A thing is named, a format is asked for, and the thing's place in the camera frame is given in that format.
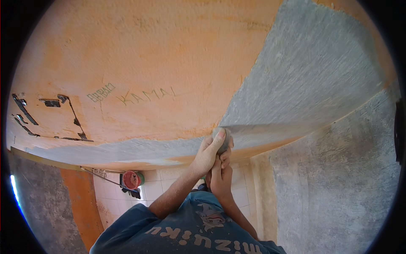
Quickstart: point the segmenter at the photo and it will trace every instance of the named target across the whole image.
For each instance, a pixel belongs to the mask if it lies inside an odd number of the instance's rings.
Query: white tiled floor
[[[232,165],[233,179],[231,182],[231,193],[241,212],[250,221],[256,220],[255,196],[251,197],[249,193],[254,192],[253,181],[250,180],[250,175],[244,167],[239,164]],[[121,191],[118,185],[112,184],[104,179],[94,176],[94,188],[96,194],[97,205],[100,218],[103,226],[106,229],[118,217],[125,213],[128,209],[136,204],[144,204],[149,206],[160,195],[163,194],[175,180],[187,169],[161,169],[142,171],[145,183],[140,186],[141,199],[134,198],[128,193]],[[107,179],[119,182],[119,174],[107,173]]]

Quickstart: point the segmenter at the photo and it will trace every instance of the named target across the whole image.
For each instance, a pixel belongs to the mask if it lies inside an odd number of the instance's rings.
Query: metal rod
[[[111,181],[111,180],[109,180],[109,179],[106,179],[106,178],[104,178],[103,176],[99,176],[98,174],[93,173],[92,171],[90,171],[90,170],[88,170],[88,169],[85,169],[85,168],[82,167],[82,166],[79,166],[79,168],[81,168],[81,169],[83,169],[83,170],[86,170],[87,172],[89,172],[89,173],[91,173],[91,174],[93,174],[93,175],[95,175],[95,176],[98,176],[98,177],[100,177],[100,178],[102,178],[102,179],[104,179],[104,180],[106,180],[106,181],[112,182],[112,183],[114,183],[115,185],[120,186],[121,188],[125,188],[125,189],[127,189],[127,190],[130,190],[130,189],[127,188],[126,186],[121,185],[121,184],[118,184],[118,183],[116,183],[116,182],[113,182],[113,181]]]

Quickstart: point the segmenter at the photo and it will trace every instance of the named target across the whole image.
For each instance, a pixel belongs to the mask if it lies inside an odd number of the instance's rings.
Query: fingernail
[[[223,138],[224,136],[226,135],[226,129],[221,129],[218,133],[217,133],[217,136],[219,137],[219,138]]]

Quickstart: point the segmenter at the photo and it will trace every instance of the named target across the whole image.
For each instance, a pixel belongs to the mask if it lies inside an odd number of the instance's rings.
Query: blue t-shirt
[[[158,219],[144,205],[130,208],[90,250],[98,253],[278,253],[273,241],[256,241],[206,191],[191,192],[178,211]]]

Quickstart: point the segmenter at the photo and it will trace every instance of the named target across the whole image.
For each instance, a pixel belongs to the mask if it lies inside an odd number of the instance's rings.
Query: hand
[[[231,136],[229,140],[229,146],[227,148],[227,151],[222,153],[220,155],[220,161],[221,161],[221,168],[224,169],[230,164],[230,156],[231,156],[231,148],[234,147],[234,139]]]
[[[233,169],[228,165],[224,169],[221,168],[221,161],[216,156],[216,160],[211,169],[211,174],[206,176],[207,187],[209,187],[214,196],[221,202],[232,198],[231,194],[231,178]]]
[[[196,154],[196,157],[190,164],[191,168],[195,170],[198,175],[204,176],[213,167],[214,161],[216,159],[216,153],[220,149],[221,145],[224,143],[224,139],[225,129],[219,131],[214,140],[211,136],[204,138],[202,144],[200,145],[199,151]]]

